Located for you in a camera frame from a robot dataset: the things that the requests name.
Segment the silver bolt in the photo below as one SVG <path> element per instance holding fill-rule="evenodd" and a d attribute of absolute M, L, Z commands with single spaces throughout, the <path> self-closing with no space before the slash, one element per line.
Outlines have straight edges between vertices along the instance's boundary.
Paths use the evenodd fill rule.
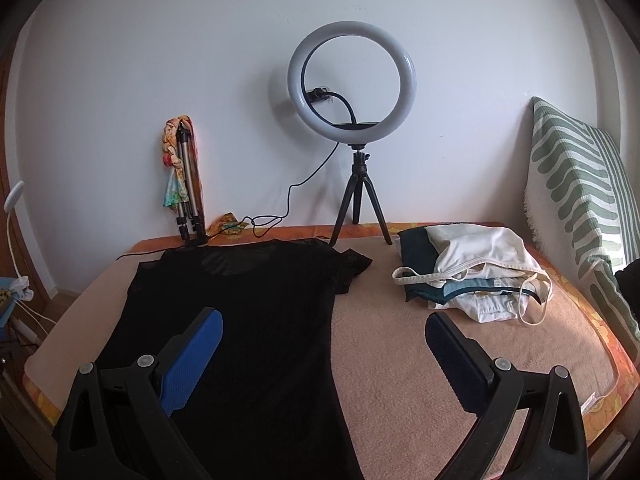
<path fill-rule="evenodd" d="M 558 377 L 562 377 L 563 379 L 566 379 L 569 376 L 569 370 L 563 366 L 557 366 L 554 371 Z"/>
<path fill-rule="evenodd" d="M 78 368 L 78 371 L 82 375 L 87 375 L 93 369 L 94 369 L 93 363 L 84 363 L 81 367 Z"/>
<path fill-rule="evenodd" d="M 141 368 L 146 368 L 148 366 L 151 366 L 153 363 L 154 363 L 154 357 L 152 355 L 144 354 L 138 358 L 138 366 Z"/>
<path fill-rule="evenodd" d="M 511 370 L 511 361 L 505 359 L 504 357 L 498 357 L 495 361 L 495 367 L 498 370 L 502 370 L 503 372 L 508 372 Z"/>

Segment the striped cushion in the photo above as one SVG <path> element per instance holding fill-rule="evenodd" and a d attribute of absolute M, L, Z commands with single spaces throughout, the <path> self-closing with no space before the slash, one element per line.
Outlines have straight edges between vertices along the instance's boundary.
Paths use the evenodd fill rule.
<path fill-rule="evenodd" d="M 533 99 L 526 209 L 536 243 L 640 364 L 640 331 L 614 273 L 640 257 L 636 199 L 610 135 Z"/>

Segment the dark blue gripper pad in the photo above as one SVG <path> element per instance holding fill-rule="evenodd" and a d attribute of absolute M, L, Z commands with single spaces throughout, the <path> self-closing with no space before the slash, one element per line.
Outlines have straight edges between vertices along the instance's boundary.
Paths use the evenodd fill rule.
<path fill-rule="evenodd" d="M 481 416 L 488 406 L 489 386 L 486 378 L 441 316 L 446 314 L 431 314 L 427 318 L 424 327 L 427 345 L 462 408 L 468 413 Z M 464 338 L 460 330 L 455 326 L 453 328 L 459 337 Z"/>
<path fill-rule="evenodd" d="M 162 377 L 160 404 L 167 416 L 187 404 L 222 339 L 222 314 L 213 310 Z"/>

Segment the black t-shirt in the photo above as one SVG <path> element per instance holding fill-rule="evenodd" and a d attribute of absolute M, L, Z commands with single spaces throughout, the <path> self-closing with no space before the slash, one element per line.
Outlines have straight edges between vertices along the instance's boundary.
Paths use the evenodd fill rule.
<path fill-rule="evenodd" d="M 172 415 L 213 478 L 362 480 L 331 372 L 334 295 L 370 261 L 321 240 L 167 251 L 140 264 L 98 369 L 158 354 L 204 308 L 223 336 Z"/>

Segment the tripod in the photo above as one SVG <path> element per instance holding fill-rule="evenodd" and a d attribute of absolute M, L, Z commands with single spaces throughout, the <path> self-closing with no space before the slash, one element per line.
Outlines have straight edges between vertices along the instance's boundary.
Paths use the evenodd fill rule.
<path fill-rule="evenodd" d="M 347 182 L 347 189 L 344 190 L 344 197 L 342 197 L 342 203 L 340 204 L 340 211 L 338 211 L 338 218 L 335 221 L 334 232 L 331 235 L 331 241 L 329 245 L 333 247 L 340 234 L 340 229 L 344 223 L 344 218 L 347 215 L 347 209 L 353 196 L 353 224 L 356 225 L 360 222 L 360 205 L 362 204 L 362 186 L 367 188 L 373 211 L 376 213 L 382 235 L 385 237 L 385 242 L 388 245 L 392 244 L 391 236 L 389 236 L 389 229 L 386 228 L 385 217 L 382 214 L 380 202 L 376 195 L 376 190 L 373 188 L 373 183 L 367 174 L 366 161 L 369 158 L 368 153 L 362 153 L 362 150 L 366 144 L 350 144 L 353 153 L 353 165 L 351 167 L 351 176 Z"/>

